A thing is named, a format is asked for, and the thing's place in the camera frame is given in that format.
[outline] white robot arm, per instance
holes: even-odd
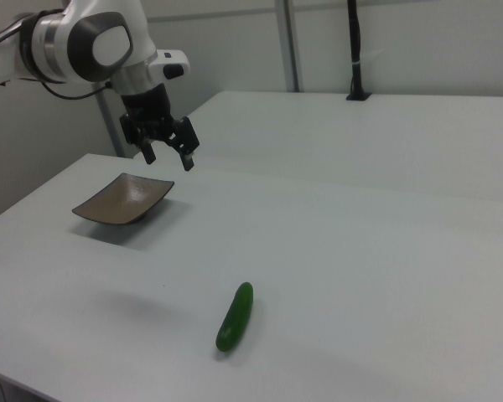
[[[0,84],[109,80],[127,109],[120,122],[127,142],[155,160],[149,140],[174,148],[190,170],[199,145],[188,117],[170,114],[164,83],[190,71],[179,50],[157,50],[139,0],[72,0],[65,10],[20,15],[0,32]]]

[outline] white table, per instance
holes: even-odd
[[[191,114],[215,168],[503,201],[503,98],[222,92]],[[179,163],[154,143],[156,163]]]

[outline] cable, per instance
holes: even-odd
[[[99,88],[98,90],[94,90],[93,92],[90,92],[89,94],[81,95],[81,96],[65,96],[61,95],[58,92],[54,92],[46,83],[41,82],[41,85],[52,95],[58,96],[60,99],[65,99],[66,101],[79,101],[80,99],[85,99],[89,98],[90,96],[96,95],[101,93],[103,90],[110,89],[111,88],[111,83],[110,82],[105,82],[104,86],[102,88]]]
[[[18,27],[16,27],[15,29],[12,29],[11,31],[9,31],[5,35],[1,36],[0,43],[3,42],[4,40],[6,40],[7,38],[14,36],[18,31],[20,31],[20,25]]]

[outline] plate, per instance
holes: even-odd
[[[143,218],[173,186],[174,182],[122,173],[74,208],[73,213],[100,224],[132,224]]]

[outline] green cucumber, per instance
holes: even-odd
[[[221,352],[229,352],[241,340],[250,315],[252,314],[253,287],[244,282],[238,287],[235,298],[229,307],[226,318],[221,324],[216,337],[216,347]]]

